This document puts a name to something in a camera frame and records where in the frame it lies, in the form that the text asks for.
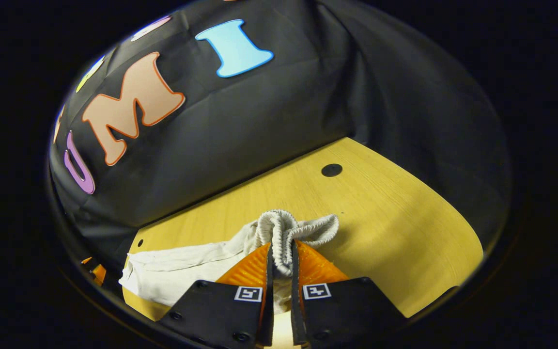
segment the wooden table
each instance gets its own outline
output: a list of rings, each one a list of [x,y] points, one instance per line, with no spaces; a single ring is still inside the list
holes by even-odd
[[[341,174],[323,176],[332,163]],[[406,317],[460,285],[483,259],[475,232],[443,197],[348,138],[141,229],[130,252],[230,240],[273,208],[299,221],[336,214],[339,232],[319,252],[350,278],[372,278]],[[126,289],[124,300],[152,320],[170,308]],[[289,313],[275,318],[273,348],[285,347],[292,347]]]

